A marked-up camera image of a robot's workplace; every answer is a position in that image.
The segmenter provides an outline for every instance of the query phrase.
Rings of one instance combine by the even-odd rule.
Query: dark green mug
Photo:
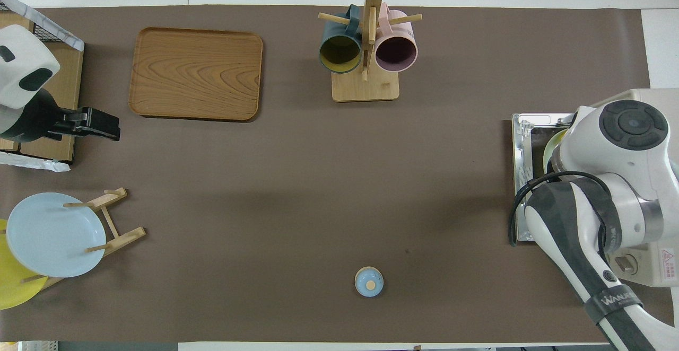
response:
[[[361,62],[359,14],[359,7],[352,4],[346,14],[337,15],[349,19],[349,25],[332,21],[325,22],[318,59],[333,73],[349,73]]]

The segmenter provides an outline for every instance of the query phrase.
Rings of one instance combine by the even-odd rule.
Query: metal frame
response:
[[[512,114],[512,148],[514,152],[514,193],[518,192],[529,180],[534,178],[533,148],[531,146],[531,130],[533,128],[567,128],[573,119],[573,114],[565,113],[534,113]],[[519,241],[533,241],[526,225],[524,208],[530,197],[527,194],[524,201],[516,210],[517,239]]]

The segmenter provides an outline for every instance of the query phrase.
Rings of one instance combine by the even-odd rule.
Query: brown table mat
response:
[[[0,167],[0,216],[37,192],[126,187],[111,214],[148,236],[1,311],[0,340],[606,341],[548,257],[507,242],[509,119],[648,87],[640,11],[402,10],[424,20],[400,97],[350,104],[317,59],[333,8],[45,10],[88,43],[81,104],[119,116],[121,141],[78,139],[64,174]],[[133,113],[151,26],[259,34],[257,119]],[[368,265],[386,281],[371,300],[352,285]],[[634,288],[672,322],[667,289]]]

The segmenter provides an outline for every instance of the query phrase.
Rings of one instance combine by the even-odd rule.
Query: mug handle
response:
[[[386,3],[382,3],[380,6],[380,17],[378,18],[380,22],[380,29],[383,34],[389,35],[393,33],[391,30],[391,25],[389,24],[389,6]]]
[[[346,11],[344,17],[349,18],[349,25],[346,26],[344,32],[349,36],[354,36],[359,29],[359,7],[354,4],[349,5],[349,10]]]

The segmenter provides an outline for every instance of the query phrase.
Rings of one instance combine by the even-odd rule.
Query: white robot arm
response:
[[[0,29],[0,138],[95,135],[118,141],[118,118],[90,107],[61,109],[42,88],[60,69],[49,49],[20,25]]]
[[[668,142],[667,120],[648,104],[581,107],[551,163],[557,172],[591,175],[540,186],[526,205],[535,241],[617,349],[679,349],[679,329],[645,312],[602,257],[679,234],[679,185]]]

